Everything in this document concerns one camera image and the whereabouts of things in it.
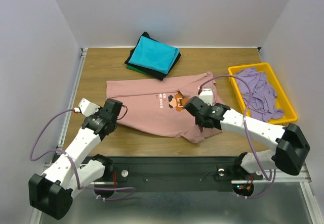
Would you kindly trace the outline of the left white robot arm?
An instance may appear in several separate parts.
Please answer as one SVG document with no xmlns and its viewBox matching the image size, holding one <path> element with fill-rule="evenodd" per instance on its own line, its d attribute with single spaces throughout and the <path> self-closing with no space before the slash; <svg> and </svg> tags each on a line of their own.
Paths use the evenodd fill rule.
<svg viewBox="0 0 324 224">
<path fill-rule="evenodd" d="M 66 150 L 55 149 L 59 158 L 42 174 L 34 174 L 28 181 L 30 205 L 39 211 L 62 219 L 73 203 L 73 199 L 92 181 L 106 181 L 112 177 L 112 167 L 104 156 L 97 156 L 83 168 L 84 159 L 102 140 L 117 127 L 123 103 L 107 99 L 99 106 L 83 98 L 72 109 L 85 119 L 75 138 Z"/>
</svg>

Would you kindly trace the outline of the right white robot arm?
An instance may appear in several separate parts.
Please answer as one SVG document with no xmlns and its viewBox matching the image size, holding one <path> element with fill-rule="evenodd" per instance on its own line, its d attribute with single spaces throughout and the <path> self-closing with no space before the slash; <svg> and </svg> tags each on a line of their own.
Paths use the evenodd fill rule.
<svg viewBox="0 0 324 224">
<path fill-rule="evenodd" d="M 233 166 L 237 178 L 245 178 L 250 173 L 279 169 L 297 176 L 310 151 L 310 145 L 301 128 L 289 123 L 287 126 L 274 125 L 243 116 L 234 109 L 215 103 L 209 105 L 199 97 L 191 98 L 185 105 L 195 118 L 195 123 L 203 128 L 216 128 L 245 135 L 248 141 L 255 140 L 268 147 L 267 151 L 241 154 Z"/>
</svg>

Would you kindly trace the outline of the pink t shirt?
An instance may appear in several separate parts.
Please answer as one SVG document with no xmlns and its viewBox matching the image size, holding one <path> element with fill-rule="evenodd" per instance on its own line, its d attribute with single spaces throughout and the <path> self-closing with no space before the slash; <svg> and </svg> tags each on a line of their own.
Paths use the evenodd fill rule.
<svg viewBox="0 0 324 224">
<path fill-rule="evenodd" d="M 185 109 L 188 100 L 197 96 L 204 84 L 213 92 L 213 103 L 222 103 L 212 80 L 213 74 L 168 77 L 157 79 L 110 80 L 106 83 L 106 97 L 123 102 L 128 111 L 119 123 L 149 134 L 179 138 L 192 143 L 221 133 L 216 128 L 200 129 Z"/>
</svg>

